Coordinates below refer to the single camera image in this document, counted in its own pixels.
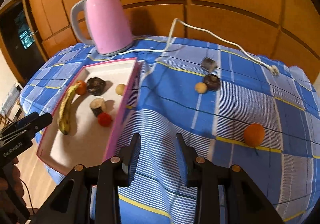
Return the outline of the person's left hand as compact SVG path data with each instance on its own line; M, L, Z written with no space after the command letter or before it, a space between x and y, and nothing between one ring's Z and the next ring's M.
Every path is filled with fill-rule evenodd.
M26 223L30 217L18 167L18 158L1 168L1 223Z

